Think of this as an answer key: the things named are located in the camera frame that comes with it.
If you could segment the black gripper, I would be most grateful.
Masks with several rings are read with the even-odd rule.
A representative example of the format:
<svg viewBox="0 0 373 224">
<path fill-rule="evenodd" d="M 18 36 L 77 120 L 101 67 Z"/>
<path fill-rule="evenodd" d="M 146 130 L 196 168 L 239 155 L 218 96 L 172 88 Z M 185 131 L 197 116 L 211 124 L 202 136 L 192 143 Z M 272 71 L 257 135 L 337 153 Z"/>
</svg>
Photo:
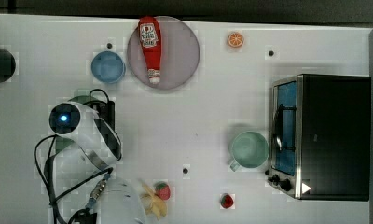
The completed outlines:
<svg viewBox="0 0 373 224">
<path fill-rule="evenodd" d="M 100 131 L 111 133 L 115 130 L 115 103 L 108 103 L 94 100 L 88 102 L 88 106 L 98 113 L 98 118 L 94 120 Z"/>
</svg>

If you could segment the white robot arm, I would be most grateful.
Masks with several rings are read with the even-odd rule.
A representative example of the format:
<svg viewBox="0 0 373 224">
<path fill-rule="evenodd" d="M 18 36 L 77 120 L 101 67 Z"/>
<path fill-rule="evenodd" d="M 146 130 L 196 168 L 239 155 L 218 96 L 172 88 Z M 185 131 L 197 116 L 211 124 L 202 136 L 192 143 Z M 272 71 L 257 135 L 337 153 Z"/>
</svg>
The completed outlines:
<svg viewBox="0 0 373 224">
<path fill-rule="evenodd" d="M 68 101 L 48 118 L 56 144 L 47 161 L 50 203 L 60 224 L 146 224 L 144 208 L 129 181 L 116 176 L 122 144 L 93 108 Z"/>
</svg>

